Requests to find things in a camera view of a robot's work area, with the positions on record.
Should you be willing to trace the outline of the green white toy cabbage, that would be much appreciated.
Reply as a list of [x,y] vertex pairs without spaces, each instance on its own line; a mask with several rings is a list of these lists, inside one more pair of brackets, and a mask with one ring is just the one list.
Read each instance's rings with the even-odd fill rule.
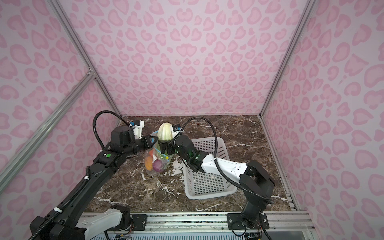
[[167,142],[173,139],[173,127],[170,123],[163,123],[158,129],[158,140],[160,142]]

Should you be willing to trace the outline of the yellow toy potato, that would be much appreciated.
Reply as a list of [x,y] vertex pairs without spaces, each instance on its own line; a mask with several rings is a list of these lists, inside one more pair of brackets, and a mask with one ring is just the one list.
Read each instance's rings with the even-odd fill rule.
[[153,159],[152,158],[145,158],[145,168],[147,171],[153,170]]

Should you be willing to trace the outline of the clear zip top bag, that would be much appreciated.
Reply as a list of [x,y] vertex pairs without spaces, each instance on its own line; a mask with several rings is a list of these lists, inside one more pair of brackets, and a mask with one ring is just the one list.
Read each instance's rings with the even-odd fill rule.
[[162,133],[158,139],[158,131],[151,134],[156,142],[153,147],[146,151],[144,163],[148,173],[160,173],[167,169],[176,157],[176,151],[172,146],[172,140],[176,134],[173,132]]

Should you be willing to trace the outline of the purple toy onion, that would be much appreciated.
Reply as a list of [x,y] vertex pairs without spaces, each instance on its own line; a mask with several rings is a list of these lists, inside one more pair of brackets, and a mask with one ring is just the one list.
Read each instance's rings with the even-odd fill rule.
[[153,162],[153,170],[155,172],[162,172],[163,171],[163,161],[162,160],[155,160]]

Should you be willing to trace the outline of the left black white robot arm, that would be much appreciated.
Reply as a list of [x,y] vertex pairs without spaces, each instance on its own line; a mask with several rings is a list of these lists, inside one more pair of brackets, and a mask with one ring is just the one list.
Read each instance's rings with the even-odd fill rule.
[[30,224],[32,240],[90,240],[109,229],[132,227],[132,217],[127,207],[114,205],[97,215],[88,224],[79,224],[87,205],[100,188],[119,170],[127,159],[151,149],[158,137],[134,134],[132,126],[120,126],[111,133],[111,141],[86,167],[85,176],[64,200],[45,217],[37,216]]

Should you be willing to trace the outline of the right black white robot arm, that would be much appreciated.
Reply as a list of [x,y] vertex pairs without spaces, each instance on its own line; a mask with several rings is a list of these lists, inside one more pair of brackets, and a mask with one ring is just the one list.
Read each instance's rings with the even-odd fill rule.
[[249,229],[264,226],[264,210],[272,204],[275,181],[257,161],[238,163],[217,157],[221,138],[191,140],[178,133],[173,140],[159,140],[161,153],[177,154],[195,173],[215,174],[244,192],[247,203],[241,212],[240,223]]

